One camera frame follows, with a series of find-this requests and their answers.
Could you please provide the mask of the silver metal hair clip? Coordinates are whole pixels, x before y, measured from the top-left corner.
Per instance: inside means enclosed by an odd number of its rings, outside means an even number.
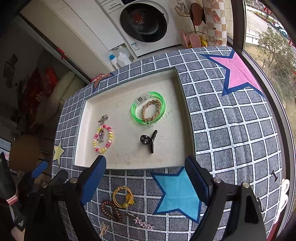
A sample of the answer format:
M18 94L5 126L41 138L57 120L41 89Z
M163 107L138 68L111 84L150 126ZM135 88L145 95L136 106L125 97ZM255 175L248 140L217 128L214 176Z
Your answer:
M100 129L97 133L97 141L104 142L104 129Z

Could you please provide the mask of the silver rhinestone brooch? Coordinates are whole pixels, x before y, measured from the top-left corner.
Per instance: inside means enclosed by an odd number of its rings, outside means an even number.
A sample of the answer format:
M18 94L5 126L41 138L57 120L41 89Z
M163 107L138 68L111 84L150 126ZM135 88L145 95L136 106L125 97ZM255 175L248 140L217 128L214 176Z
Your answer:
M103 125L108 119L109 119L109 116L105 114L101 117L101 119L99 120L99 123Z

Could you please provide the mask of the black claw hair clip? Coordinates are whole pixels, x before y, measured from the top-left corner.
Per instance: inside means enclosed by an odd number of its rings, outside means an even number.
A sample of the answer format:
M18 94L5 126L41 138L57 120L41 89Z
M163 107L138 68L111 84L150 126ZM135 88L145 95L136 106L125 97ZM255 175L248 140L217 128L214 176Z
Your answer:
M155 138L156 138L157 133L158 133L158 131L155 130L155 131L152 133L152 136L151 136L151 137L149 137L148 135L141 135L141 136L140 136L140 142L141 142L143 145L149 145L149 146L150 146L151 154L154 153L154 141L155 141Z

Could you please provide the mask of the green translucent bangle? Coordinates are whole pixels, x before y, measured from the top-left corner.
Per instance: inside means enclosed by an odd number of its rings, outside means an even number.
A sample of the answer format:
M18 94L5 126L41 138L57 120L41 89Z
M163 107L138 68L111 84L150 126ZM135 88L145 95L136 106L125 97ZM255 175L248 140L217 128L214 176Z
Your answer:
M161 94L153 91L138 96L130 109L133 120L142 125L156 123L163 117L165 111L165 99Z

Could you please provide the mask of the teal jewelry tray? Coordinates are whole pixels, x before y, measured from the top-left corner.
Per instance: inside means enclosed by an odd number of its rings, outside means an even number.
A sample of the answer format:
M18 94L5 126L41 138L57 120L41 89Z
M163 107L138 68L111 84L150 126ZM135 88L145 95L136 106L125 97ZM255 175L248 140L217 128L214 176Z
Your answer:
M156 112L138 106L137 97L147 92L159 93L166 110L156 122L143 124L141 117ZM176 69L139 76L117 84L86 100L75 142L74 164L89 167L97 157L94 135L103 115L111 127L113 139L104 153L109 169L155 169L182 166L187 156L195 154L192 122L181 79Z

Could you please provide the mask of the wooden chair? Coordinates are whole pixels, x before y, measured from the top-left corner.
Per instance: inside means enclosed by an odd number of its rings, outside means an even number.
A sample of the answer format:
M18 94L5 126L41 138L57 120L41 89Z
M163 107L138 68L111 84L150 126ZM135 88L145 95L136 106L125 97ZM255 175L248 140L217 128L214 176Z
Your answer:
M10 168L15 171L32 171L37 166L39 149L39 140L35 136L19 136L11 146Z

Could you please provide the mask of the star rhinestone hair clip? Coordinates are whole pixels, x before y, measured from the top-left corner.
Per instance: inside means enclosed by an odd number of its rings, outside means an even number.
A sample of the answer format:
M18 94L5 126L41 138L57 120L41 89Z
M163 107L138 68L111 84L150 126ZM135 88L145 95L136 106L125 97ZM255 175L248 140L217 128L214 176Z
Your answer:
M134 221L134 223L136 225L139 225L140 227L145 228L147 230L153 230L154 229L154 227L152 225L150 225L148 222L140 219L135 214L133 214L131 212L128 212L127 215L132 218L132 220Z

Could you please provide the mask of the grey checked star tablecloth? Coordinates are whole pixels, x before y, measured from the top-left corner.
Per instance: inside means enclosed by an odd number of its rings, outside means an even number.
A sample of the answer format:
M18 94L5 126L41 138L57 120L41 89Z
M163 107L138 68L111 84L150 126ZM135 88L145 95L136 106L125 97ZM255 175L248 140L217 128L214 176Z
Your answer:
M78 90L63 107L55 137L53 175L74 164L79 121L86 100L105 90L157 71L176 69L194 133L195 157L214 177L229 184L247 182L261 211L265 235L276 223L282 184L278 130L259 85L229 47L177 50L124 66ZM96 230L107 225L104 240L189 240L197 228L194 207L177 187L183 166L106 169L85 210ZM131 212L154 227L136 225Z

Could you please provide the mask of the dark red okay cushion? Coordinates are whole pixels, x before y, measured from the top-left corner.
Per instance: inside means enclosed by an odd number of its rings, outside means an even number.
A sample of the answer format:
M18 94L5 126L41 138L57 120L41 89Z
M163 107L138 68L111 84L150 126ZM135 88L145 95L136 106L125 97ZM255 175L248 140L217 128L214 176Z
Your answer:
M27 80L24 92L24 107L31 115L31 122L36 117L37 109L45 97L49 97L58 83L53 66L48 66L43 73L36 68Z

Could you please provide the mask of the beige sofa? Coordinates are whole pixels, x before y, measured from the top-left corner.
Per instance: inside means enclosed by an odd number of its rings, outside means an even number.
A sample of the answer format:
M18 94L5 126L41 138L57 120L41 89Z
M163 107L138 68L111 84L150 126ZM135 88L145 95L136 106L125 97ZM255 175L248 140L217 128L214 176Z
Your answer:
M86 83L74 72L68 71L59 80L49 97L45 97L38 109L35 118L36 124L44 124L63 109L66 100L78 90L86 86Z

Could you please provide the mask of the white plastic bottle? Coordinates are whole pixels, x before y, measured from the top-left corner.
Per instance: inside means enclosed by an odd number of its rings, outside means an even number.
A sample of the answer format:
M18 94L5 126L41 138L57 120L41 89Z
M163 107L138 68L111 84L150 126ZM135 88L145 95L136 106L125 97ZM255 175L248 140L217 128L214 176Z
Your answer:
M123 68L126 65L130 65L132 62L130 61L129 57L122 52L118 53L118 64L121 68Z

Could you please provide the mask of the white detergent bottle blue cap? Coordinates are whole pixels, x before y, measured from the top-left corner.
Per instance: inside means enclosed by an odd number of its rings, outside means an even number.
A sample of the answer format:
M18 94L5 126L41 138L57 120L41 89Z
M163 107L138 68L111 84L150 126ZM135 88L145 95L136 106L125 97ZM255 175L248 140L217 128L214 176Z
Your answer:
M109 55L109 59L111 64L114 66L115 69L119 69L118 59L114 54Z

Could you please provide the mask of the white front-load washing machine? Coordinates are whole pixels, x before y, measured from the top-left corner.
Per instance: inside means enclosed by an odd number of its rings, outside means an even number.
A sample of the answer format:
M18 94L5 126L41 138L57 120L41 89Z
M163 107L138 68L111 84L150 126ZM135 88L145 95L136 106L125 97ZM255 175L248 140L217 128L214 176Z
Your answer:
M180 44L167 1L98 2L125 40L133 57Z

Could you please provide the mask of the checkered pink storage column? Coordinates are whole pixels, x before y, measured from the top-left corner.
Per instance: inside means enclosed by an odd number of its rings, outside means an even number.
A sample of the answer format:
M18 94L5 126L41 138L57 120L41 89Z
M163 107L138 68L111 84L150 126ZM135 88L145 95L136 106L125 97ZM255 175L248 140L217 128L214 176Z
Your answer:
M224 0L203 0L208 46L227 45L227 24Z

